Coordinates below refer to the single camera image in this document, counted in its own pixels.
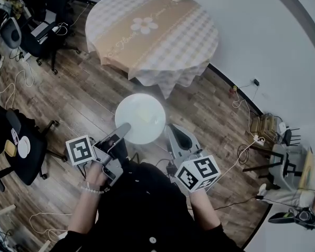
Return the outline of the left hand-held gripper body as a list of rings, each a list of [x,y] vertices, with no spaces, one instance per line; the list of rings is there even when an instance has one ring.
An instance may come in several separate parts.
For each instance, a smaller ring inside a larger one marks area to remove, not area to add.
[[[123,174],[121,160],[126,154],[121,154],[118,145],[124,143],[121,134],[110,134],[104,139],[93,142],[87,135],[66,142],[66,150],[73,166],[89,161],[102,164],[102,170],[108,177],[108,185],[114,186]]]

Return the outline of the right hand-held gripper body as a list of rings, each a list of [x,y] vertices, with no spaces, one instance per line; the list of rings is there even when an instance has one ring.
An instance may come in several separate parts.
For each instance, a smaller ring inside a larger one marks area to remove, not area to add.
[[[221,176],[214,157],[203,149],[172,152],[172,156],[174,177],[190,193],[210,187]]]

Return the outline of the white round plate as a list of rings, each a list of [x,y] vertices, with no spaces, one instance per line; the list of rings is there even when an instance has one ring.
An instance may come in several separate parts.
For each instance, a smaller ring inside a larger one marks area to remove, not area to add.
[[[144,122],[138,115],[138,111],[142,108],[155,111],[159,115],[159,121],[156,124]],[[138,145],[148,144],[162,134],[166,124],[166,114],[156,98],[144,93],[135,93],[123,99],[116,109],[116,127],[124,123],[131,125],[131,130],[124,137],[128,142]]]

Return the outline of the person's right forearm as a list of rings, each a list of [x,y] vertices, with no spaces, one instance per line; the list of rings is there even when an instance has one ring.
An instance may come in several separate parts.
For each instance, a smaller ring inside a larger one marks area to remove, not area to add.
[[[190,204],[194,218],[203,230],[211,230],[221,225],[204,189],[190,194]]]

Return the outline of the person's left forearm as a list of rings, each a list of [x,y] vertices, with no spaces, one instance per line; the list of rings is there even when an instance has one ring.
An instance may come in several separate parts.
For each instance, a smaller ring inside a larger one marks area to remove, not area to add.
[[[71,215],[68,225],[69,232],[88,234],[93,228],[101,194],[83,191]]]

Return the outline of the person's left hand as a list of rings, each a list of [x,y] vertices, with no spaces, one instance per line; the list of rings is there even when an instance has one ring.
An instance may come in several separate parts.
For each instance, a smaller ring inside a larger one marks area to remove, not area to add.
[[[85,187],[89,190],[100,191],[107,180],[108,177],[103,171],[103,165],[99,162],[92,162],[85,179]]]

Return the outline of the white round disc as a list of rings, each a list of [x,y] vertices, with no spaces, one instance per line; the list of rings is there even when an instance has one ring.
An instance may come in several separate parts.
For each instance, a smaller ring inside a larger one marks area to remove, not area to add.
[[[23,136],[17,145],[18,154],[21,158],[25,159],[28,154],[30,153],[30,141],[29,138],[26,136]]]

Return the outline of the person's black clothing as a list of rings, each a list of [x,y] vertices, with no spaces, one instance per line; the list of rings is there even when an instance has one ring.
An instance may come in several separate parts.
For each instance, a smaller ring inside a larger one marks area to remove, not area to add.
[[[113,187],[105,184],[88,234],[67,233],[51,252],[244,252],[222,224],[203,230],[185,196],[149,163],[129,163]]]

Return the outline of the yellow block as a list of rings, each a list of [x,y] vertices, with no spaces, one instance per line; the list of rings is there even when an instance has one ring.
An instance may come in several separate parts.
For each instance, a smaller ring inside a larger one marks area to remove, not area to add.
[[[17,153],[17,147],[16,145],[11,142],[10,140],[6,140],[5,147],[4,147],[5,153],[10,157],[15,157]]]

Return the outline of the wooden crate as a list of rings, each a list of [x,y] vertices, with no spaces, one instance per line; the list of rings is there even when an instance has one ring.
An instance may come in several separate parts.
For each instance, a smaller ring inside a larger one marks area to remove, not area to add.
[[[251,120],[250,132],[259,136],[273,139],[277,134],[277,118],[270,114],[263,114]]]

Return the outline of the gray stool with black legs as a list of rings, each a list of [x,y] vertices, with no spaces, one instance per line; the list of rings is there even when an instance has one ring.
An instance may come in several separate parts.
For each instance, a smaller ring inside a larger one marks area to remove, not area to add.
[[[268,170],[268,174],[259,178],[267,178],[274,186],[295,191],[298,190],[298,184],[305,163],[309,148],[302,145],[285,146],[275,144],[271,150],[252,146],[251,149],[264,154],[269,159],[268,164],[243,169],[244,172]]]

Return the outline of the black router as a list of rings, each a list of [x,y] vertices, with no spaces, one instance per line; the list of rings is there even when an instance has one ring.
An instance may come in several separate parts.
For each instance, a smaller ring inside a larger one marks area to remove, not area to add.
[[[286,146],[298,146],[301,141],[301,135],[293,135],[292,132],[299,130],[299,128],[291,129],[288,128],[281,140],[281,144],[284,144]]]

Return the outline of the yellow board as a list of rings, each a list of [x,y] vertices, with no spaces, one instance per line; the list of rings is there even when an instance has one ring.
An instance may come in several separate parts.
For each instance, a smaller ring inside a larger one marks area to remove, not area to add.
[[[301,177],[299,180],[299,184],[298,184],[299,190],[306,190],[309,188],[310,182],[312,180],[313,171],[314,171],[314,155],[313,155],[312,148],[310,147],[307,152],[303,170],[302,170]]]

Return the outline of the gray laptop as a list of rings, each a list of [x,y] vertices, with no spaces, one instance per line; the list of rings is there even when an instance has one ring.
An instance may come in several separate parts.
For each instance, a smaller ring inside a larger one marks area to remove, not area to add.
[[[31,34],[39,44],[42,44],[48,38],[49,32],[55,31],[56,26],[56,13],[46,10],[45,20],[33,29]]]

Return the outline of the gray rounded chair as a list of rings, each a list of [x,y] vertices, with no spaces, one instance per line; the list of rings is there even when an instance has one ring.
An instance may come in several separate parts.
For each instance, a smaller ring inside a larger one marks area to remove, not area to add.
[[[0,36],[10,49],[18,48],[22,42],[20,27],[13,16],[12,4],[5,0],[0,0]]]

